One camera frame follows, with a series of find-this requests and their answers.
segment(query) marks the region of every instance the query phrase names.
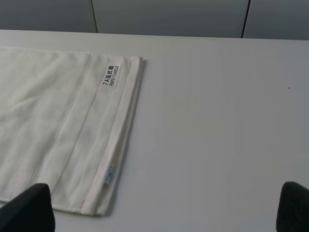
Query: white towel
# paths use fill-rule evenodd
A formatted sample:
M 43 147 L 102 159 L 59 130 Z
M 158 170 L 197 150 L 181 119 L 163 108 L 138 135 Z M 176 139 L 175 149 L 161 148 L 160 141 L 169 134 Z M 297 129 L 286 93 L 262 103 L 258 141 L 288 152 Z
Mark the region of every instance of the white towel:
M 0 47 L 0 201 L 47 183 L 54 209 L 104 215 L 141 67 L 139 57 Z

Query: white table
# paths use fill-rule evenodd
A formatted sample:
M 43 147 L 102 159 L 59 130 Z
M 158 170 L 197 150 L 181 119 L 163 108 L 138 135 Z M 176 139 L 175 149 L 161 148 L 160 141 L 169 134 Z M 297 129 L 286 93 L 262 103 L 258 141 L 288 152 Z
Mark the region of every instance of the white table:
M 146 59 L 110 217 L 57 232 L 274 232 L 309 187 L 309 42 L 0 31 L 1 46 Z

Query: fabric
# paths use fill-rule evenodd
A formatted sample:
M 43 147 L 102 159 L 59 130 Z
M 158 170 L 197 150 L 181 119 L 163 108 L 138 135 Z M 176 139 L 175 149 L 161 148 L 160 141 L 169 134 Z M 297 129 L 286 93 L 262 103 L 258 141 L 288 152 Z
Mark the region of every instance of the fabric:
M 139 57 L 0 47 L 0 201 L 47 183 L 54 209 L 104 215 L 141 67 Z

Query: white fabric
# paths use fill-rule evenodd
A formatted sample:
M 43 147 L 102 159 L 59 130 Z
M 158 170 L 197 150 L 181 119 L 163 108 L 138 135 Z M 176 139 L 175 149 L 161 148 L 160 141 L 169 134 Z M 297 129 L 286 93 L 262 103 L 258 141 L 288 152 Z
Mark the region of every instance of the white fabric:
M 102 85 L 110 64 L 121 64 L 116 86 Z M 0 200 L 47 183 L 54 209 L 104 215 L 141 66 L 139 57 L 0 47 Z

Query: folded towel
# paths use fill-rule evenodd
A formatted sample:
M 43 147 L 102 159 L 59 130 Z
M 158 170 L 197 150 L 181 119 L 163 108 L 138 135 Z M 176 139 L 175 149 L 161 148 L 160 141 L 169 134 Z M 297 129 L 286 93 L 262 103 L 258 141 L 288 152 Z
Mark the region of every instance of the folded towel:
M 47 183 L 54 209 L 104 215 L 141 67 L 139 57 L 0 47 L 0 201 Z

